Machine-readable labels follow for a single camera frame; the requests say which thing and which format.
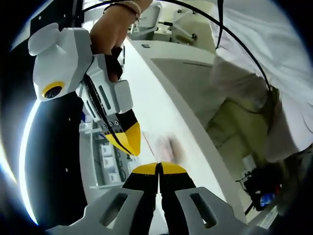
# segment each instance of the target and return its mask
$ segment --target wrist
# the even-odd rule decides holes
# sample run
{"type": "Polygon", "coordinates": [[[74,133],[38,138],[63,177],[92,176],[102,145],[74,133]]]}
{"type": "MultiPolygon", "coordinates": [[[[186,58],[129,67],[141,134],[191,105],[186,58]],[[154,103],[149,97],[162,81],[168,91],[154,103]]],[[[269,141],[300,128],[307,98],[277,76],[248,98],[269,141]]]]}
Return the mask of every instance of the wrist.
{"type": "Polygon", "coordinates": [[[110,7],[104,14],[110,21],[130,26],[136,20],[136,14],[120,5],[110,7]]]}

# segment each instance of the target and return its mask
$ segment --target small object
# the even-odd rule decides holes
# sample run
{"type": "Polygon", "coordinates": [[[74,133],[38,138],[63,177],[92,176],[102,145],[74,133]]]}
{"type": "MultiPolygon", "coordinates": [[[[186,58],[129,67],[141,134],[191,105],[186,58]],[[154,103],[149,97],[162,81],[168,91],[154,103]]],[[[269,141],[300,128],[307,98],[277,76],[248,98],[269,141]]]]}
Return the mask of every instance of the small object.
{"type": "Polygon", "coordinates": [[[150,48],[150,45],[149,45],[149,44],[141,44],[141,46],[142,46],[143,48],[150,48]]]}
{"type": "Polygon", "coordinates": [[[251,154],[243,158],[243,163],[247,171],[252,172],[256,168],[255,161],[251,154]]]}
{"type": "Polygon", "coordinates": [[[103,14],[112,6],[121,6],[121,7],[124,7],[125,9],[129,10],[130,12],[132,12],[134,15],[136,15],[136,21],[135,21],[134,24],[138,24],[139,21],[140,21],[140,15],[141,15],[141,8],[138,5],[138,3],[134,2],[134,1],[131,1],[131,0],[123,1],[123,2],[128,2],[128,3],[131,3],[132,5],[134,5],[137,8],[137,12],[133,8],[128,6],[128,5],[125,5],[125,4],[121,3],[121,2],[116,2],[116,3],[112,3],[110,6],[105,8],[104,11],[103,11],[103,14]]]}
{"type": "Polygon", "coordinates": [[[173,26],[172,22],[164,21],[163,24],[166,25],[166,26],[173,26]]]}
{"type": "Polygon", "coordinates": [[[92,122],[92,116],[91,115],[85,115],[85,122],[92,122]]]}
{"type": "Polygon", "coordinates": [[[113,157],[103,157],[103,166],[108,172],[115,172],[114,158],[113,157]]]}
{"type": "Polygon", "coordinates": [[[55,86],[43,93],[43,96],[47,99],[56,97],[62,90],[62,86],[55,86]]]}
{"type": "Polygon", "coordinates": [[[270,204],[274,198],[275,198],[275,193],[264,194],[260,200],[261,207],[264,207],[264,206],[270,204]]]}
{"type": "Polygon", "coordinates": [[[101,145],[101,152],[103,157],[112,156],[112,148],[110,145],[101,145]]]}
{"type": "Polygon", "coordinates": [[[181,35],[176,35],[175,38],[187,45],[192,45],[195,42],[195,40],[190,39],[190,37],[187,38],[181,35]]]}
{"type": "Polygon", "coordinates": [[[80,123],[79,124],[79,132],[85,132],[92,129],[92,123],[80,123]]]}
{"type": "Polygon", "coordinates": [[[194,40],[197,40],[198,36],[197,36],[195,33],[193,33],[193,34],[191,35],[191,38],[194,39],[194,40]]]}
{"type": "Polygon", "coordinates": [[[109,173],[110,184],[119,183],[121,179],[118,177],[117,173],[109,173]]]}

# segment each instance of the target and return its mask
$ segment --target white table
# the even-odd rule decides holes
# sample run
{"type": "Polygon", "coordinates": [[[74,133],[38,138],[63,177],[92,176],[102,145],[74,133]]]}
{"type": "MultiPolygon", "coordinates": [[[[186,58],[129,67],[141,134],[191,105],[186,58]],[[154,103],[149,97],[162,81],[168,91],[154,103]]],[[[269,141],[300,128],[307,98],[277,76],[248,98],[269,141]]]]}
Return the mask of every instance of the white table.
{"type": "MultiPolygon", "coordinates": [[[[168,137],[172,142],[177,163],[184,167],[197,187],[206,187],[234,209],[235,216],[246,217],[235,182],[204,128],[153,61],[125,41],[123,79],[128,80],[133,111],[141,131],[168,137]]],[[[141,164],[154,162],[146,141],[141,140],[141,164]]]]}
{"type": "Polygon", "coordinates": [[[215,55],[170,42],[132,41],[132,45],[161,70],[205,127],[226,99],[210,82],[215,55]]]}

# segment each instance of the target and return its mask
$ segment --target person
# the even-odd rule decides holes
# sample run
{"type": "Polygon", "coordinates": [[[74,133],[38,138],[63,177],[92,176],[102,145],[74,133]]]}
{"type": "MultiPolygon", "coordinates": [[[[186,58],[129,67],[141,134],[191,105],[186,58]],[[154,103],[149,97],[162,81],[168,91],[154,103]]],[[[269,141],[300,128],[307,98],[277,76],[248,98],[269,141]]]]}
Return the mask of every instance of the person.
{"type": "MultiPolygon", "coordinates": [[[[211,14],[218,20],[217,1],[209,1],[215,4],[211,14]]],[[[113,48],[121,46],[128,27],[136,20],[134,12],[143,12],[151,2],[124,1],[109,7],[90,32],[93,52],[110,54],[113,48]]],[[[313,73],[291,23],[269,0],[225,0],[223,9],[224,25],[247,45],[266,71],[270,84],[279,90],[266,159],[276,162],[306,149],[313,142],[313,73]]],[[[210,26],[217,44],[220,28],[213,23],[210,26]]],[[[268,94],[264,78],[244,49],[225,32],[216,54],[209,75],[212,84],[227,96],[264,103],[268,94]]],[[[110,80],[117,81],[117,77],[113,75],[110,80]]]]}

